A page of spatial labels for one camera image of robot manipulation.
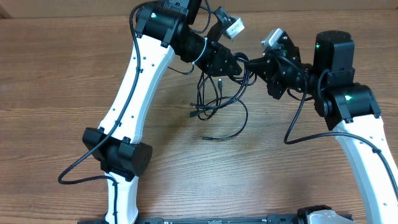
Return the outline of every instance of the silver metal part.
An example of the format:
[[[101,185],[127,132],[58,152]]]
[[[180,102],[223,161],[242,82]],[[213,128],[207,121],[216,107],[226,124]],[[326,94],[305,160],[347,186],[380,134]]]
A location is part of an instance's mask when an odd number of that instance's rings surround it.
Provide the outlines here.
[[[261,45],[264,47],[264,49],[273,47],[283,33],[284,31],[281,28],[274,29],[273,31],[271,31],[268,37],[261,42]]]
[[[224,33],[224,36],[230,40],[236,37],[242,30],[244,30],[243,20],[238,16],[231,16],[236,19],[234,24],[232,24]]]

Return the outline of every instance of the white arm segment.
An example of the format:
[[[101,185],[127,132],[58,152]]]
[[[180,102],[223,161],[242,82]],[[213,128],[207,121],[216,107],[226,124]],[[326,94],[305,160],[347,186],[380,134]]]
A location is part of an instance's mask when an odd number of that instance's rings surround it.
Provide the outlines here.
[[[340,122],[333,131],[351,133],[372,142],[386,158],[395,179],[397,166],[388,148],[383,121],[374,115],[358,116],[353,123]],[[337,136],[353,170],[362,196],[368,223],[398,223],[398,202],[380,157],[370,146],[357,139]]]
[[[116,209],[118,210],[118,224],[133,224],[138,217],[137,208],[137,188],[138,177],[134,177],[132,181],[128,182],[124,177],[114,174],[112,172],[105,173],[109,177],[113,177],[118,182],[118,202]],[[114,224],[113,216],[113,200],[114,200],[114,186],[112,180],[108,181],[108,212],[105,220],[109,224]]]
[[[142,128],[144,127],[150,102],[167,66],[170,65],[174,58],[173,48],[171,46],[167,48],[160,46],[160,40],[143,35],[141,38],[137,38],[137,42],[141,55],[142,73],[139,75],[136,90],[121,120],[121,125],[112,134],[112,137],[119,140],[122,140],[123,137],[128,137],[131,139],[130,143],[133,144],[138,144],[141,141]],[[133,47],[130,64],[118,95],[108,114],[99,124],[100,127],[105,129],[105,134],[108,134],[112,129],[130,93],[136,77],[136,57],[136,48]]]
[[[142,73],[139,75],[136,90],[121,120],[121,125],[112,134],[112,137],[119,140],[128,137],[131,139],[130,143],[132,144],[138,144],[141,141],[142,128],[144,127],[149,105],[160,79],[174,58],[173,48],[170,46],[167,48],[161,47],[160,40],[143,35],[140,39],[137,39],[137,43],[141,55]],[[99,124],[100,127],[104,128],[105,134],[108,134],[114,126],[130,93],[136,77],[136,57],[136,48],[133,47],[130,64],[116,99],[104,120]],[[138,177],[134,177],[132,181],[128,182],[124,177],[112,172],[109,174],[105,173],[105,175],[114,177],[118,182],[118,201],[116,206],[118,224],[133,224],[138,216],[136,204]],[[108,180],[108,212],[105,220],[109,224],[114,224],[114,187],[112,184],[113,182]]]

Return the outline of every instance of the wooden table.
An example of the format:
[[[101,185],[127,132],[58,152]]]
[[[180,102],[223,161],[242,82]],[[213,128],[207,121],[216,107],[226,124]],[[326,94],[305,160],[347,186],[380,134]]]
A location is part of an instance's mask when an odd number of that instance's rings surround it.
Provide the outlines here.
[[[315,36],[324,30],[351,33],[357,82],[369,85],[383,111],[390,149],[398,160],[398,13],[385,11],[265,12],[240,14],[246,30],[222,43],[249,58],[260,41],[284,28],[312,63]],[[206,22],[199,15],[195,28]],[[0,21],[0,222],[75,223],[101,217],[107,208],[104,181],[59,185],[64,168],[86,152],[81,137],[109,110],[132,47],[127,17]],[[173,67],[189,70],[175,58]],[[211,120],[189,118],[200,72],[168,70],[147,115],[143,142],[154,148],[139,181],[141,215],[164,218],[255,217],[295,213],[326,204],[366,221],[348,161],[333,138],[287,146],[284,134],[299,105],[274,100],[262,80],[243,96],[246,129],[229,141],[200,136],[235,132],[244,110],[232,105]],[[225,95],[237,85],[224,78]],[[327,131],[313,103],[306,103],[292,138]],[[68,179],[102,174],[92,157]]]

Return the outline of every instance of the wall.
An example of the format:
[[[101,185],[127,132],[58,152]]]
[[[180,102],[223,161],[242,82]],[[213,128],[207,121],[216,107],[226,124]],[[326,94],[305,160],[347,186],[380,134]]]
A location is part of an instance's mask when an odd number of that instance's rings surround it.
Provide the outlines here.
[[[12,18],[128,15],[143,0],[0,0]],[[228,12],[395,9],[398,0],[210,0]]]

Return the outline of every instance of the wood grain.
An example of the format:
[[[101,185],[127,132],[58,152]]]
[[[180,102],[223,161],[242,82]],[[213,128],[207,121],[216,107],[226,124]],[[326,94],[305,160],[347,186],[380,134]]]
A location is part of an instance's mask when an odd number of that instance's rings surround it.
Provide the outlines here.
[[[125,16],[145,0],[0,0],[13,18]],[[232,12],[395,9],[398,0],[210,0]]]
[[[397,11],[240,16],[246,30],[222,43],[249,58],[261,56],[260,41],[276,27],[289,33],[308,63],[317,33],[350,32],[356,44],[355,80],[377,96],[398,159]],[[205,15],[198,16],[195,27],[205,22]],[[57,177],[86,152],[84,129],[97,127],[116,96],[132,47],[127,17],[5,19],[0,30],[0,223],[99,218],[107,208],[105,182],[63,186]],[[172,66],[189,69],[178,57]],[[325,138],[283,144],[298,101],[272,99],[261,80],[243,96],[249,121],[241,135],[229,141],[200,140],[233,133],[244,121],[244,110],[231,105],[210,121],[188,118],[199,74],[167,71],[149,109],[143,142],[154,147],[154,154],[139,181],[137,203],[143,216],[253,217],[327,204],[365,223],[356,182],[338,143]],[[232,95],[236,84],[223,80],[225,95]],[[308,103],[291,138],[324,131],[324,120]],[[67,178],[101,173],[90,157]]]

